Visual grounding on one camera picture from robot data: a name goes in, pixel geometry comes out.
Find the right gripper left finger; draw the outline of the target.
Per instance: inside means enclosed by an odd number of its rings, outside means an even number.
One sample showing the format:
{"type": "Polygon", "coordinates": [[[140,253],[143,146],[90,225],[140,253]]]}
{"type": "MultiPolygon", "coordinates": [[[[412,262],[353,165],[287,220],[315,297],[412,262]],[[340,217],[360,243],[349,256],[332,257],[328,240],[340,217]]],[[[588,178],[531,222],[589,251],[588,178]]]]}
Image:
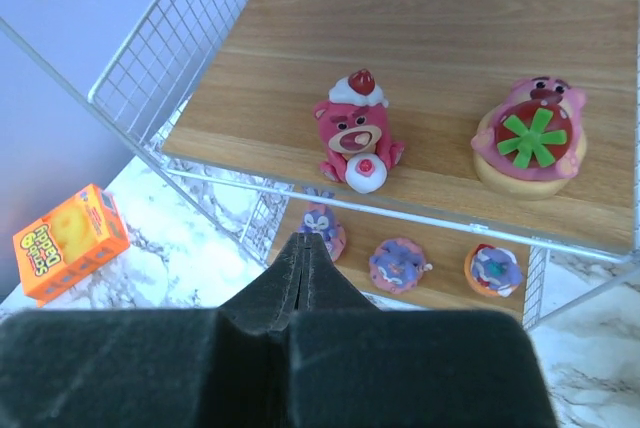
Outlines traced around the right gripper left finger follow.
{"type": "Polygon", "coordinates": [[[29,310],[1,326],[5,427],[287,427],[305,239],[217,309],[29,310]]]}

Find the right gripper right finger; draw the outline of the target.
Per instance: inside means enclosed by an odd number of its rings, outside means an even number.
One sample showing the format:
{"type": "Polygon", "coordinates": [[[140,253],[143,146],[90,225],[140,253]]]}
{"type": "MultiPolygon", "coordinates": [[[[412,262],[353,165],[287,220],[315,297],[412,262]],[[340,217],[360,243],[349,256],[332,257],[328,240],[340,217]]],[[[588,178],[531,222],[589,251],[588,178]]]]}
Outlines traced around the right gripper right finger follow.
{"type": "Polygon", "coordinates": [[[293,427],[553,427],[527,333],[494,310],[313,309],[288,325],[293,427]]]}

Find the pink strawberry cake toy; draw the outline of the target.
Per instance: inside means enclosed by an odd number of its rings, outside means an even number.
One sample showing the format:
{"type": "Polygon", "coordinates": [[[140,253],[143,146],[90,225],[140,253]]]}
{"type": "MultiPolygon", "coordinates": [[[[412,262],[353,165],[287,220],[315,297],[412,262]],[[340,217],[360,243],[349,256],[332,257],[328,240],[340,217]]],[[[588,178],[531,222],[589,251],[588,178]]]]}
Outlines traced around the pink strawberry cake toy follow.
{"type": "Polygon", "coordinates": [[[514,82],[503,103],[481,119],[471,139],[478,178],[521,200],[555,195],[580,171],[587,138],[584,90],[552,76],[514,82]]]}

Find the orange sponge box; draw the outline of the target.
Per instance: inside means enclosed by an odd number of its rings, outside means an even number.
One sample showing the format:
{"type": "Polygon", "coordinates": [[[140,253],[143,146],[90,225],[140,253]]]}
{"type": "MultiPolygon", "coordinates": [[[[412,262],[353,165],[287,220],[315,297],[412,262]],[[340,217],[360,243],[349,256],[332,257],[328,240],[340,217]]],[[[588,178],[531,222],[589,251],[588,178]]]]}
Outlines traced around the orange sponge box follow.
{"type": "Polygon", "coordinates": [[[13,235],[24,294],[46,305],[130,247],[112,195],[89,184],[13,235]]]}

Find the purple bunny orange cup toy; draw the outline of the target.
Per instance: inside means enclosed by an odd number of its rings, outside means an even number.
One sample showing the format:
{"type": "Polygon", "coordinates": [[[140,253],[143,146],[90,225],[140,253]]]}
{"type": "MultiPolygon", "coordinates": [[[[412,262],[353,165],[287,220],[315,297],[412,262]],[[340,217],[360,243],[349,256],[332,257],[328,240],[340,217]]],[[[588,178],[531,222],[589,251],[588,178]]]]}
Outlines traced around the purple bunny orange cup toy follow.
{"type": "Polygon", "coordinates": [[[464,274],[469,286],[486,297],[507,298],[524,280],[515,254],[489,244],[479,244],[467,254],[464,274]]]}

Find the pink bear toy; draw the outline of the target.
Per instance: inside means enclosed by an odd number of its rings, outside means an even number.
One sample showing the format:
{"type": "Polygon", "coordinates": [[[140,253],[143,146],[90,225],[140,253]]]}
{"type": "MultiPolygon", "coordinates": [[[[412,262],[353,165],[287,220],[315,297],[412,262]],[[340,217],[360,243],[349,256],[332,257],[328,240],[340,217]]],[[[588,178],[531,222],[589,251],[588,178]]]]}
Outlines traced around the pink bear toy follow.
{"type": "Polygon", "coordinates": [[[381,188],[400,161],[405,144],[394,140],[389,101],[367,69],[339,79],[313,109],[326,152],[319,165],[328,179],[368,194],[381,188]]]}

